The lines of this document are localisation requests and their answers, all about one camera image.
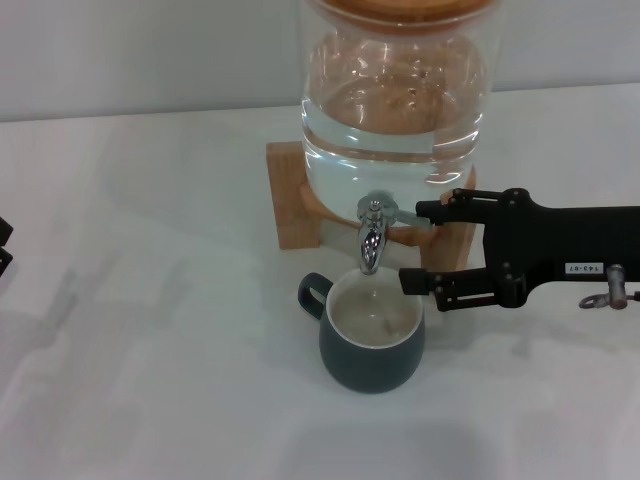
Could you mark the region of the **dark teal ceramic mug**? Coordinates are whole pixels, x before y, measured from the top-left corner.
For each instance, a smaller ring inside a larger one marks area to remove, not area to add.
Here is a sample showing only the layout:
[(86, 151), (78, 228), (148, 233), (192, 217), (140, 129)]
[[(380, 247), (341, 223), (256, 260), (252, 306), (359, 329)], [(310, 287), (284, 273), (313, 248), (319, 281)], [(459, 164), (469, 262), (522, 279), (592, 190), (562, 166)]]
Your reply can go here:
[(302, 309), (319, 322), (319, 350), (329, 374), (367, 394), (391, 391), (416, 371), (425, 345), (425, 309), (403, 293), (398, 272), (359, 270), (333, 282), (307, 274), (298, 287)]

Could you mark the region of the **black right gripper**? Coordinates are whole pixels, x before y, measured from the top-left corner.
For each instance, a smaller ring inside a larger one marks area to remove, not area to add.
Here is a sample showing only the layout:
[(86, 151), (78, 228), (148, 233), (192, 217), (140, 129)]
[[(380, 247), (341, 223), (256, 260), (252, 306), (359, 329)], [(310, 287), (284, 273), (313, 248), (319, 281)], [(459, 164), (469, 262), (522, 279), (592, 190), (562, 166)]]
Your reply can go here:
[(607, 282), (614, 264), (625, 282), (640, 282), (640, 206), (549, 208), (525, 189), (454, 189), (445, 200), (417, 202), (415, 212), (435, 226), (485, 224), (486, 268), (399, 270), (403, 293), (433, 295), (440, 312), (522, 306), (546, 283)]

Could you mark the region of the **wooden jar lid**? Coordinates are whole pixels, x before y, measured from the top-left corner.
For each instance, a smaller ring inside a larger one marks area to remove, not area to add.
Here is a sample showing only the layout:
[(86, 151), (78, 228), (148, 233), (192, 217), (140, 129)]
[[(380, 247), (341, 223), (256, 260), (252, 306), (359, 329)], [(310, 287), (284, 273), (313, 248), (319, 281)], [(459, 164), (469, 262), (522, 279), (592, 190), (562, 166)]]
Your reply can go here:
[(399, 24), (435, 23), (475, 14), (495, 0), (320, 0), (340, 13)]

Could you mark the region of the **chrome faucet tap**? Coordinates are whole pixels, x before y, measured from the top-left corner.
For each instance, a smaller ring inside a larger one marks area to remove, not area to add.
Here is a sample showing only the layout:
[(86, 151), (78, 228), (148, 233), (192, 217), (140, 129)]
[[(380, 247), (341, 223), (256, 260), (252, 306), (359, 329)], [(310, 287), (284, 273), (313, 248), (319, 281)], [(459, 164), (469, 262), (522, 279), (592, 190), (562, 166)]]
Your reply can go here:
[(359, 200), (357, 217), (360, 221), (359, 268), (364, 275), (368, 276), (377, 272), (391, 228), (396, 223), (425, 231), (431, 231), (433, 227), (427, 218), (401, 210), (392, 195), (381, 190), (371, 191)]

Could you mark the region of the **wooden dispenser stand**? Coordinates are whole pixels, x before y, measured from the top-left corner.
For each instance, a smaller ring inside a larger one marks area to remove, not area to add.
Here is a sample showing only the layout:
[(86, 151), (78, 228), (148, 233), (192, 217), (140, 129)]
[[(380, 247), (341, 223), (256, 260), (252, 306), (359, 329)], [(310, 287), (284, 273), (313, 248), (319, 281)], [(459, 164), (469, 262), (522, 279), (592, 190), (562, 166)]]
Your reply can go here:
[[(357, 225), (331, 213), (315, 196), (307, 180), (300, 142), (266, 145), (279, 247), (282, 250), (318, 248), (320, 226), (326, 220), (355, 229)], [(429, 270), (452, 272), (467, 268), (476, 226), (449, 223), (427, 232), (417, 227), (392, 227), (387, 239), (420, 251), (420, 265)]]

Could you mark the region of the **glass water dispenser jar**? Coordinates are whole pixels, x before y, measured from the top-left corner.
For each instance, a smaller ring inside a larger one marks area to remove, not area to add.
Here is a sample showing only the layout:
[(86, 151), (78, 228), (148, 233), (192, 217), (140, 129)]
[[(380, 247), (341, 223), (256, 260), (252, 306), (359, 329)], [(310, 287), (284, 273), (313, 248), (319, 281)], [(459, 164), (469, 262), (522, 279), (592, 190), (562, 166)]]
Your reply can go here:
[(351, 220), (385, 191), (410, 210), (461, 187), (493, 86), (506, 0), (459, 19), (371, 21), (302, 0), (311, 189)]

